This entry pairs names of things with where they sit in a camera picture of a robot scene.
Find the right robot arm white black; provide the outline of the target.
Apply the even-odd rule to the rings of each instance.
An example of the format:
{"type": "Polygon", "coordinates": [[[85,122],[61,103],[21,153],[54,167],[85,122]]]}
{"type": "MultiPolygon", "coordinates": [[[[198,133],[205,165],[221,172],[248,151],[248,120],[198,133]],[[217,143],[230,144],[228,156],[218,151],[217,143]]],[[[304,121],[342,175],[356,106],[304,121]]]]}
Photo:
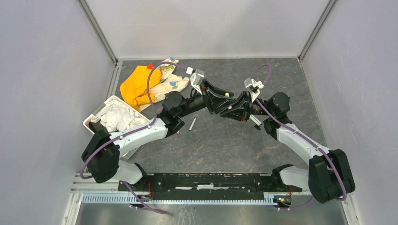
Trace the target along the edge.
{"type": "Polygon", "coordinates": [[[263,121],[268,135],[286,145],[307,164],[307,169],[299,169],[286,164],[272,171],[271,186],[276,191],[284,191],[295,186],[311,192],[319,203],[331,200],[344,201],[355,190],[355,182],[346,153],[341,149],[331,150],[317,143],[301,132],[288,118],[290,98],[283,92],[274,94],[268,100],[253,98],[244,91],[237,98],[223,91],[221,103],[217,104],[220,116],[245,121],[252,115],[267,115],[263,121]]]}

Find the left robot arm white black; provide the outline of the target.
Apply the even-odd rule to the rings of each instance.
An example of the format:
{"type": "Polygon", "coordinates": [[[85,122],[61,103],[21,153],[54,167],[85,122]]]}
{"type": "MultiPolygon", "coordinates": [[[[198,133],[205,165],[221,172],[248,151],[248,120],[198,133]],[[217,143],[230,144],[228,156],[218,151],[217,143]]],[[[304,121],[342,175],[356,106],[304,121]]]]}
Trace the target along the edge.
{"type": "Polygon", "coordinates": [[[81,173],[81,178],[93,178],[96,183],[110,179],[122,180],[136,191],[142,191],[147,186],[147,177],[137,165],[124,163],[122,156],[144,144],[177,133],[184,126],[182,117],[204,108],[210,113],[239,120],[241,116],[230,113],[238,102],[232,93],[214,87],[206,79],[190,97],[172,91],[166,94],[162,111],[151,121],[113,134],[105,130],[95,132],[81,156],[83,169],[88,170],[90,175],[81,173]]]}

